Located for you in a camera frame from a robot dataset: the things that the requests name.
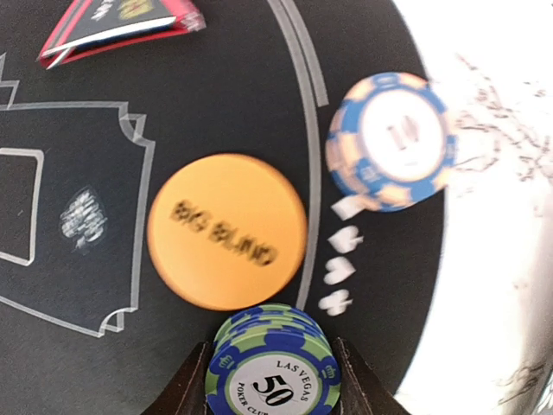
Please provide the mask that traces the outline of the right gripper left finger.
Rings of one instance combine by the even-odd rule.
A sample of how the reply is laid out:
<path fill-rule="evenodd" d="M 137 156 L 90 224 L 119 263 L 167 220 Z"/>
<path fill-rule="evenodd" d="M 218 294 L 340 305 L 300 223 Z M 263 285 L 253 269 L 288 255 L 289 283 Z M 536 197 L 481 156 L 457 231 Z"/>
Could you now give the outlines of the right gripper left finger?
<path fill-rule="evenodd" d="M 142 415 L 213 414 L 205 393 L 205 378 L 212 356 L 212 343 L 199 342 Z"/>

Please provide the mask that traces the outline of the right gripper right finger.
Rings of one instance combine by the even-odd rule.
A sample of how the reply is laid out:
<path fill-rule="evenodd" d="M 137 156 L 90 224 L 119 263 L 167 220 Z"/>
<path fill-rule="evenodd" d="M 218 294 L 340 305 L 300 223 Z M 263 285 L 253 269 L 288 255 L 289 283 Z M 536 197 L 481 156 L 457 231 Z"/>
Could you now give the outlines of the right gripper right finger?
<path fill-rule="evenodd" d="M 332 348 L 341 370 L 340 398 L 332 414 L 410 415 L 385 389 L 352 342 L 336 337 Z"/>

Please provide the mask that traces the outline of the orange big blind button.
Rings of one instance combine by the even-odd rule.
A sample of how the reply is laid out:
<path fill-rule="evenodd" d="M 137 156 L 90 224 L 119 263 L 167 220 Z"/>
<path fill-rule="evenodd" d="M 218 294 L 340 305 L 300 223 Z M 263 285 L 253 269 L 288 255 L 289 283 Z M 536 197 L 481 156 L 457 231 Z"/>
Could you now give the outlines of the orange big blind button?
<path fill-rule="evenodd" d="M 282 290 L 302 264 L 307 217 L 289 180 L 240 154 L 194 161 L 160 188 L 148 219 L 149 255 L 178 296 L 239 310 Z"/>

